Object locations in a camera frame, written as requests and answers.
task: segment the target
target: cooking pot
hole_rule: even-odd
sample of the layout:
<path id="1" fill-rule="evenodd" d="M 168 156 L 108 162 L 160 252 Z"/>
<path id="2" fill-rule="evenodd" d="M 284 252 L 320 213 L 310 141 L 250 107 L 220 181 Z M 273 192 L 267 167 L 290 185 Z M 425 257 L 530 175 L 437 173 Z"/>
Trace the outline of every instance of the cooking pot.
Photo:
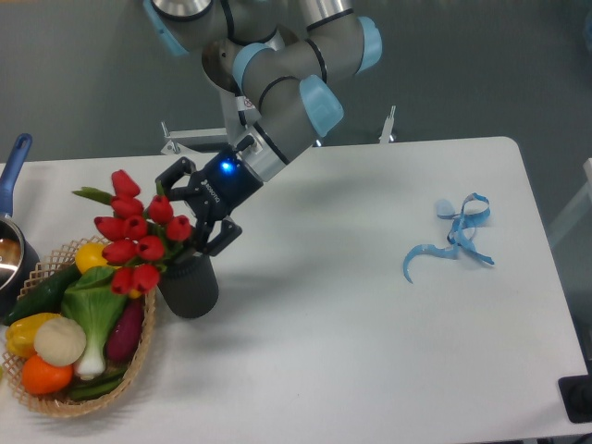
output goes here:
<path id="1" fill-rule="evenodd" d="M 39 256 L 11 219 L 15 183 L 31 144 L 30 134 L 17 137 L 0 176 L 0 318 L 10 312 L 29 273 L 39 262 Z"/>

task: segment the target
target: wicker basket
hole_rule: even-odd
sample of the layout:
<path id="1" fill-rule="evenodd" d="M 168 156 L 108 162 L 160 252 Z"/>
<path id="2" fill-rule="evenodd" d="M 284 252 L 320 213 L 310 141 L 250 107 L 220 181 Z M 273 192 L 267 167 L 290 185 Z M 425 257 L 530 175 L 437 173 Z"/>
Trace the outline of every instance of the wicker basket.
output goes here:
<path id="1" fill-rule="evenodd" d="M 20 296 L 35 287 L 39 282 L 51 276 L 56 270 L 59 270 L 64 265 L 70 265 L 74 262 L 74 256 L 79 247 L 87 242 L 102 242 L 106 243 L 104 239 L 93 237 L 90 239 L 74 240 L 69 245 L 63 245 L 60 250 L 53 250 L 50 256 L 44 258 L 31 272 L 29 279 L 25 282 L 24 287 L 20 291 Z M 20 384 L 20 376 L 22 366 L 25 364 L 25 359 L 15 356 L 11 353 L 5 352 L 3 354 L 4 361 L 2 366 L 5 371 L 5 378 L 8 385 L 13 390 L 13 396 L 18 401 L 27 406 L 32 412 L 38 412 L 47 416 L 56 418 L 71 418 L 81 416 L 87 413 L 95 412 L 103 409 L 111 402 L 116 400 L 131 384 L 133 379 L 138 375 L 142 368 L 142 364 L 148 352 L 150 340 L 154 330 L 154 305 L 155 305 L 155 291 L 144 296 L 144 320 L 142 324 L 142 336 L 140 344 L 136 350 L 129 368 L 123 376 L 123 381 L 110 393 L 91 401 L 72 401 L 62 393 L 56 395 L 32 396 Z"/>

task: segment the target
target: curled ribbon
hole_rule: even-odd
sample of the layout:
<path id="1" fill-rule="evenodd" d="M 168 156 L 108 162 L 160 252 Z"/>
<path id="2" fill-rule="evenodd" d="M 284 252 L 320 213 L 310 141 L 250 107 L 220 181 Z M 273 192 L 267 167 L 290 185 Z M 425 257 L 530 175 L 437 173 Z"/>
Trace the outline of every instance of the curled ribbon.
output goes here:
<path id="1" fill-rule="evenodd" d="M 465 206 L 472 201 L 483 202 L 487 204 L 487 208 L 478 213 L 467 215 L 464 211 Z M 452 228 L 446 237 L 450 246 L 446 248 L 438 248 L 433 244 L 421 244 L 413 247 L 405 256 L 403 260 L 403 275 L 413 284 L 409 276 L 409 265 L 415 256 L 419 254 L 429 254 L 431 256 L 441 257 L 444 259 L 457 259 L 460 250 L 463 250 L 475 259 L 485 262 L 486 264 L 494 265 L 493 259 L 485 256 L 476 250 L 473 238 L 476 234 L 476 228 L 485 224 L 489 218 L 491 211 L 489 210 L 489 200 L 485 196 L 481 196 L 476 192 L 469 194 L 462 202 L 461 212 L 456 214 L 452 204 L 445 200 L 440 200 L 436 203 L 438 217 L 440 219 L 452 220 Z"/>

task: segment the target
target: green vegetable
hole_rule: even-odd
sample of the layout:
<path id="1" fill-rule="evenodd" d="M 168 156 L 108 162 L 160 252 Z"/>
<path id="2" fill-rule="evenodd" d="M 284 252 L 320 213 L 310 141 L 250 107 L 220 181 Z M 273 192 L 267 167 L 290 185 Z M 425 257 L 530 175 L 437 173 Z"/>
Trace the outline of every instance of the green vegetable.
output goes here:
<path id="1" fill-rule="evenodd" d="M 68 396 L 73 401 L 88 401 L 101 398 L 107 393 L 111 393 L 123 381 L 123 377 L 104 382 L 103 384 L 92 387 L 72 388 L 68 391 Z"/>
<path id="2" fill-rule="evenodd" d="M 38 313 L 59 313 L 60 303 L 68 285 L 80 278 L 80 271 L 75 265 L 68 265 L 57 270 L 52 276 L 42 280 L 26 295 L 17 300 L 12 311 L 2 323 L 10 326 L 23 317 Z"/>
<path id="3" fill-rule="evenodd" d="M 96 377 L 92 381 L 73 384 L 68 389 L 67 395 L 73 401 L 95 400 L 110 393 L 121 384 L 127 371 L 128 367 L 122 366 L 109 374 Z"/>
<path id="4" fill-rule="evenodd" d="M 82 380 L 105 371 L 103 347 L 127 301 L 111 291 L 114 272 L 111 266 L 93 267 L 64 293 L 62 315 L 78 322 L 86 335 L 84 353 L 74 363 L 74 373 Z"/>

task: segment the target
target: fake vegetable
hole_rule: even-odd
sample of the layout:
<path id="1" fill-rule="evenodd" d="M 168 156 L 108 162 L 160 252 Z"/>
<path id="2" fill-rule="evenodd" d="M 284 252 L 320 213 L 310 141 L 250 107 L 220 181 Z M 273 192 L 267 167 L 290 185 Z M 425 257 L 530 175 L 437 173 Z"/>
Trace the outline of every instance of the fake vegetable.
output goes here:
<path id="1" fill-rule="evenodd" d="M 75 265 L 67 265 L 57 270 L 18 299 L 12 311 L 2 320 L 3 324 L 10 326 L 23 317 L 38 313 L 58 313 L 64 291 L 78 278 L 80 271 Z"/>
<path id="2" fill-rule="evenodd" d="M 86 347 L 86 335 L 76 321 L 57 317 L 37 330 L 34 347 L 39 356 L 56 367 L 74 364 Z"/>
<path id="3" fill-rule="evenodd" d="M 88 401 L 111 393 L 121 382 L 128 367 L 120 367 L 107 375 L 96 377 L 90 382 L 81 382 L 68 388 L 68 397 L 73 401 Z"/>
<path id="4" fill-rule="evenodd" d="M 55 313 L 38 313 L 12 323 L 6 331 L 6 349 L 21 358 L 35 354 L 33 343 L 39 328 L 51 319 L 60 317 Z"/>
<path id="5" fill-rule="evenodd" d="M 123 363 L 133 356 L 142 336 L 143 320 L 142 301 L 130 300 L 105 345 L 107 359 Z"/>
<path id="6" fill-rule="evenodd" d="M 55 367 L 34 354 L 22 366 L 21 384 L 31 395 L 46 395 L 65 388 L 72 380 L 72 365 Z"/>
<path id="7" fill-rule="evenodd" d="M 114 272 L 111 266 L 93 267 L 64 293 L 62 315 L 75 320 L 86 335 L 84 353 L 74 363 L 74 372 L 82 380 L 105 371 L 103 347 L 128 299 L 111 291 Z"/>
<path id="8" fill-rule="evenodd" d="M 107 260 L 103 257 L 105 246 L 102 243 L 89 242 L 82 245 L 74 256 L 74 262 L 79 271 L 84 274 L 94 266 L 105 266 Z"/>
<path id="9" fill-rule="evenodd" d="M 135 289 L 131 289 L 128 293 L 128 297 L 130 299 L 138 299 L 139 297 L 143 296 L 144 293 L 142 293 L 141 291 L 135 290 Z"/>

